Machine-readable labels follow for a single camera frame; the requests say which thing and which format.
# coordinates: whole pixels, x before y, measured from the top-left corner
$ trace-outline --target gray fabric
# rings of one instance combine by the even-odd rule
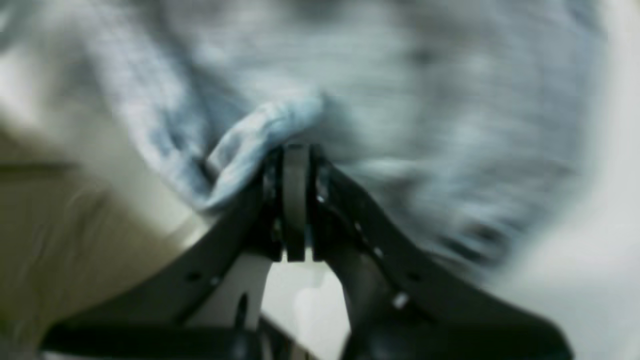
[[[580,171],[594,1],[85,0],[75,13],[111,109],[199,211],[297,135],[471,276]]]

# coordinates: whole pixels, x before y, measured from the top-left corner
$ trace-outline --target black plastic bracket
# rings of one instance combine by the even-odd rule
[[[127,293],[54,326],[46,351],[128,359],[269,359],[257,331],[270,264],[311,247],[342,283],[343,360],[568,360],[552,323],[423,254],[318,146],[273,151],[216,226]]]

